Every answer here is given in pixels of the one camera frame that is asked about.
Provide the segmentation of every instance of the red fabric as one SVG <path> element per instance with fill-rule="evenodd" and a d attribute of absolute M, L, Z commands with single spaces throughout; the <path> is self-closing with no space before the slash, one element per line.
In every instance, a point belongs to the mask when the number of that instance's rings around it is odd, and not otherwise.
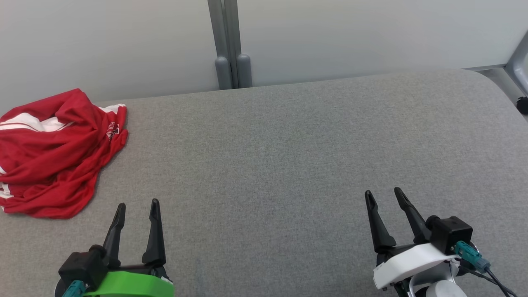
<path fill-rule="evenodd" d="M 0 198 L 4 212 L 54 219 L 78 214 L 93 196 L 99 170 L 126 143 L 126 111 L 119 106 L 117 113 L 105 112 L 75 89 L 1 117 L 0 168 L 6 173 L 0 174 L 0 182 L 7 186 L 0 193 L 13 195 Z M 13 128 L 24 124 L 18 121 L 22 113 L 71 124 L 53 132 L 38 132 L 27 124 L 29 128 Z"/>

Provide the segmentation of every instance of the white partition panel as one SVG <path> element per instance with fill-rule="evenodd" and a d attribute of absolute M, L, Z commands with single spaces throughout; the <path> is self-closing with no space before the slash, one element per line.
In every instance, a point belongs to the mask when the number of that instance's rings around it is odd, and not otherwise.
<path fill-rule="evenodd" d="M 206 0 L 2 0 L 0 42 L 0 112 L 72 88 L 92 101 L 218 89 Z"/>
<path fill-rule="evenodd" d="M 238 0 L 253 85 L 507 63 L 526 0 Z"/>

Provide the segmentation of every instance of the teal cable connector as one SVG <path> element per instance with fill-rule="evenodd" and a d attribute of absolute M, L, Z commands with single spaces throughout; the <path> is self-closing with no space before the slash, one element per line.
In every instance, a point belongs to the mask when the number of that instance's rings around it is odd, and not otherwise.
<path fill-rule="evenodd" d="M 73 281 L 62 297 L 82 297 L 86 292 L 86 287 L 81 281 Z"/>
<path fill-rule="evenodd" d="M 455 245 L 455 253 L 462 259 L 470 262 L 480 273 L 485 273 L 486 268 L 491 267 L 491 263 L 482 258 L 482 255 L 473 247 L 463 241 L 457 242 Z"/>

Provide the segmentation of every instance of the cable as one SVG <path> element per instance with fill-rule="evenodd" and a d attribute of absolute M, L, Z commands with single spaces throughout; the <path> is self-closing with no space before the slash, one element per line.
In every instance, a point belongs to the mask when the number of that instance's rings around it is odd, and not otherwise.
<path fill-rule="evenodd" d="M 498 285 L 499 288 L 501 288 L 501 291 L 504 293 L 506 297 L 510 297 L 508 294 L 508 291 L 506 290 L 506 287 L 497 279 L 495 274 L 489 269 L 489 267 L 484 268 L 484 270 L 492 277 L 492 279 L 495 281 L 495 283 Z"/>
<path fill-rule="evenodd" d="M 462 266 L 462 265 L 457 265 L 457 266 L 458 266 L 458 269 L 460 269 L 460 270 L 463 270 L 463 271 L 465 271 L 465 272 L 467 272 L 467 273 L 470 273 L 470 274 L 472 274 L 472 275 L 474 275 L 474 276 L 476 276 L 476 277 L 480 277 L 480 278 L 482 278 L 482 279 L 485 279 L 485 280 L 489 281 L 490 283 L 492 283 L 492 284 L 494 284 L 494 285 L 497 285 L 497 283 L 496 283 L 494 280 L 490 279 L 490 278 L 487 277 L 486 275 L 483 275 L 483 274 L 481 274 L 481 273 L 478 273 L 478 272 L 476 272 L 476 271 L 473 271 L 473 270 L 471 270 L 471 269 L 469 269 L 469 268 L 467 268 L 467 267 L 464 267 L 464 266 Z M 503 287 L 504 287 L 504 289 L 506 289 L 506 291 L 507 291 L 511 296 L 513 296 L 513 297 L 517 297 L 517 295 L 516 295 L 512 290 L 508 289 L 508 287 L 506 287 L 506 286 L 504 286 L 504 285 L 503 285 Z"/>

